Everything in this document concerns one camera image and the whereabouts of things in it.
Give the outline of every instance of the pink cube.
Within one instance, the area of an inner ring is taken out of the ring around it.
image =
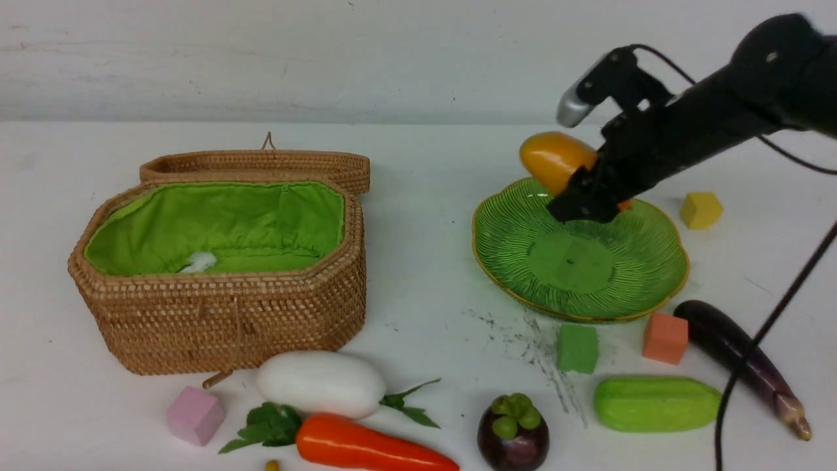
[[[221,400],[191,386],[166,409],[166,422],[172,435],[198,447],[209,443],[226,417]]]

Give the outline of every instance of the white wall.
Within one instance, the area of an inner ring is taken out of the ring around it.
[[[0,0],[0,119],[548,124],[613,47],[702,77],[792,11],[837,33],[834,0]]]

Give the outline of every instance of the green cucumber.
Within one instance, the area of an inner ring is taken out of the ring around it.
[[[620,432],[684,432],[715,420],[721,392],[682,376],[616,376],[596,386],[593,408]]]

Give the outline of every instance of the black cable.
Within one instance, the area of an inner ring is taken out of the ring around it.
[[[681,69],[677,64],[675,64],[673,60],[666,57],[666,55],[661,53],[659,50],[654,49],[651,46],[645,45],[645,44],[631,44],[629,46],[629,48],[630,49],[642,49],[644,51],[650,52],[651,54],[657,56],[658,59],[665,62],[669,67],[671,67],[675,72],[680,74],[680,76],[683,77],[684,79],[686,79],[686,81],[689,82],[690,84],[694,85],[694,84],[697,83],[695,81],[695,79],[691,78],[691,76],[689,76],[689,74],[687,74],[683,69]],[[787,158],[791,162],[796,163],[798,165],[802,165],[803,167],[807,168],[808,170],[814,170],[815,172],[824,173],[826,175],[837,175],[837,170],[831,169],[831,168],[823,168],[823,167],[820,167],[818,165],[814,165],[812,163],[805,162],[801,158],[796,157],[792,153],[782,149],[781,147],[776,145],[773,141],[767,139],[765,136],[758,136],[758,137],[756,137],[756,139],[758,139],[761,142],[764,142],[764,144],[767,145],[769,148],[778,152],[779,154],[781,154],[783,157]]]
[[[677,66],[671,59],[665,56],[665,54],[661,53],[657,49],[654,49],[650,46],[645,44],[632,44],[630,46],[632,49],[642,49],[645,51],[650,52],[651,54],[657,56],[660,60],[665,62],[669,67],[674,69],[678,74],[680,74],[686,81],[694,85],[696,82],[692,79],[683,69]],[[801,158],[794,156],[792,153],[782,149],[780,146],[776,145],[772,141],[768,140],[764,136],[759,136],[758,140],[764,142],[768,147],[772,150],[776,151],[777,153],[781,154],[783,157],[789,159],[791,162],[802,165],[805,168],[810,170],[814,170],[815,172],[825,173],[826,175],[837,175],[837,170],[832,170],[829,168],[822,168],[812,163],[805,162]],[[773,309],[773,312],[770,313],[767,320],[764,321],[762,327],[758,330],[755,337],[753,337],[750,346],[747,348],[747,351],[738,361],[738,365],[734,370],[732,370],[732,374],[730,375],[729,381],[727,382],[727,387],[724,388],[723,395],[721,396],[721,404],[718,407],[718,416],[715,422],[715,470],[716,471],[723,471],[724,464],[723,464],[723,447],[722,447],[722,440],[721,440],[721,432],[723,430],[724,425],[724,417],[727,414],[727,408],[729,406],[730,397],[732,396],[732,389],[735,387],[735,384],[738,382],[738,378],[741,376],[742,372],[747,368],[747,362],[752,356],[753,352],[756,351],[759,344],[761,344],[764,337],[770,331],[770,328],[773,327],[773,324],[776,323],[779,316],[782,315],[785,308],[790,304],[793,300],[793,297],[796,296],[799,289],[805,283],[805,280],[808,279],[808,276],[817,266],[820,260],[822,260],[825,252],[831,246],[831,243],[834,242],[834,239],[837,238],[837,221],[831,226],[829,232],[825,235],[822,242],[819,243],[817,250],[811,255],[808,261],[805,263],[805,266],[793,280],[793,283],[788,288],[788,291],[782,296],[782,299],[776,305],[776,308]]]

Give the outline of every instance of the basket lid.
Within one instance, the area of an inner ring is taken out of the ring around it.
[[[277,149],[270,132],[258,150],[177,153],[140,166],[140,181],[176,182],[195,176],[241,179],[247,175],[320,175],[351,194],[369,191],[369,158],[355,153]]]

